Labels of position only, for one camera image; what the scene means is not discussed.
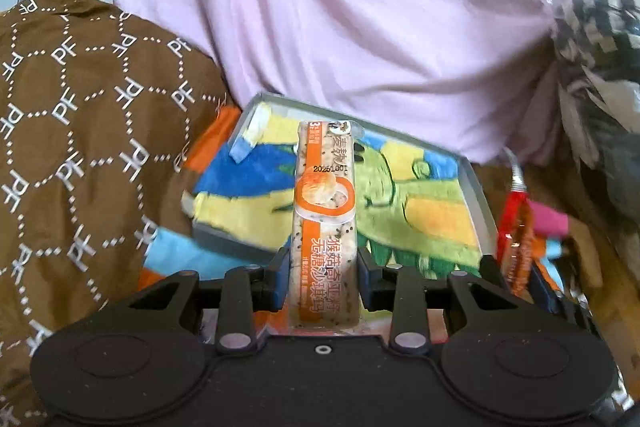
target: green dinosaur drawing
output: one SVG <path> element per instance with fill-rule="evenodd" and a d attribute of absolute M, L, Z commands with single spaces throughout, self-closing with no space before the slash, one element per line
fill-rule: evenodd
<path fill-rule="evenodd" d="M 386 265 L 391 256 L 403 266 L 415 266 L 430 279 L 441 279 L 459 267 L 478 274 L 479 250 L 450 239 L 434 237 L 407 221 L 408 198 L 463 203 L 457 180 L 429 179 L 429 165 L 412 166 L 415 180 L 395 181 L 386 158 L 366 145 L 356 145 L 355 194 L 358 245 L 369 245 L 376 262 Z"/>

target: gray tray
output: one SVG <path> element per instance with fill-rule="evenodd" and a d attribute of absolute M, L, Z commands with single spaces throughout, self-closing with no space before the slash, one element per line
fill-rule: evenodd
<path fill-rule="evenodd" d="M 478 182 L 478 178 L 476 178 L 476 174 L 471 168 L 471 164 L 464 156 L 452 153 L 451 151 L 447 151 L 446 149 L 437 147 L 407 134 L 376 125 L 367 120 L 362 120 L 348 114 L 331 111 L 322 107 L 298 102 L 297 100 L 291 100 L 290 98 L 267 92 L 255 95 L 242 112 L 242 116 L 228 140 L 230 146 L 233 145 L 236 139 L 238 139 L 238 136 L 242 136 L 242 133 L 244 133 L 247 126 L 249 126 L 249 123 L 254 116 L 255 108 L 262 102 L 268 103 L 271 107 L 271 111 L 280 116 L 286 116 L 288 118 L 294 118 L 295 120 L 301 121 L 352 120 L 360 124 L 365 130 L 373 131 L 397 142 L 406 143 L 422 149 L 430 149 L 435 152 L 452 156 L 458 161 L 458 181 L 460 182 L 460 188 L 462 189 L 462 195 L 469 211 L 469 215 L 471 216 L 471 221 L 474 229 L 476 230 L 476 237 L 478 238 L 480 251 L 483 255 L 494 254 L 497 237 L 494 218 L 491 214 L 491 210 L 489 209 L 489 205 L 484 198 L 484 193 L 482 192 L 482 187 Z M 234 255 L 237 254 L 238 257 L 248 259 L 255 264 L 267 264 L 274 253 L 274 251 L 258 247 L 257 245 L 250 245 L 238 241 L 223 230 L 214 229 L 204 223 L 194 222 L 193 238 L 208 250 L 231 253 Z"/>

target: metal screw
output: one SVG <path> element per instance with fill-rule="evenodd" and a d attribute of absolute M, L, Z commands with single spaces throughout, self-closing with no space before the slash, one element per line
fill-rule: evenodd
<path fill-rule="evenodd" d="M 427 343 L 427 339 L 424 337 L 424 335 L 415 333 L 415 331 L 406 331 L 405 333 L 400 333 L 399 335 L 396 335 L 395 340 L 398 346 L 404 347 L 406 349 L 418 349 L 419 347 L 422 347 Z"/>
<path fill-rule="evenodd" d="M 227 333 L 220 339 L 220 345 L 226 349 L 243 349 L 251 344 L 251 337 L 244 333 Z"/>
<path fill-rule="evenodd" d="M 332 351 L 331 346 L 316 346 L 316 353 L 318 355 L 328 355 Z"/>

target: yellow painted area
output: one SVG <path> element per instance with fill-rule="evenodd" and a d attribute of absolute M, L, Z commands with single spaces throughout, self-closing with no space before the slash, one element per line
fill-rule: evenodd
<path fill-rule="evenodd" d="M 267 129 L 258 143 L 298 143 L 298 120 L 271 113 Z"/>
<path fill-rule="evenodd" d="M 293 212 L 274 209 L 291 201 L 292 188 L 252 198 L 225 198 L 201 192 L 194 201 L 194 217 L 240 241 L 277 250 L 291 234 Z"/>
<path fill-rule="evenodd" d="M 478 238 L 466 205 L 409 197 L 404 208 L 407 222 L 428 235 L 478 246 Z"/>
<path fill-rule="evenodd" d="M 421 160 L 424 157 L 422 149 L 390 140 L 382 146 L 380 152 L 389 164 L 393 179 L 396 181 L 415 180 L 412 164 L 414 160 Z"/>

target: black circular cover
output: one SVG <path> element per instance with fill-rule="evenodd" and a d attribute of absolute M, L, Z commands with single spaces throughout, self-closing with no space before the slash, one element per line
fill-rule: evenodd
<path fill-rule="evenodd" d="M 62 331 L 34 354 L 31 379 L 45 404 L 99 422 L 167 406 L 193 387 L 204 365 L 202 344 L 187 331 Z"/>
<path fill-rule="evenodd" d="M 483 409 L 526 421 L 587 413 L 616 378 L 609 349 L 575 333 L 459 331 L 442 351 L 446 377 Z"/>

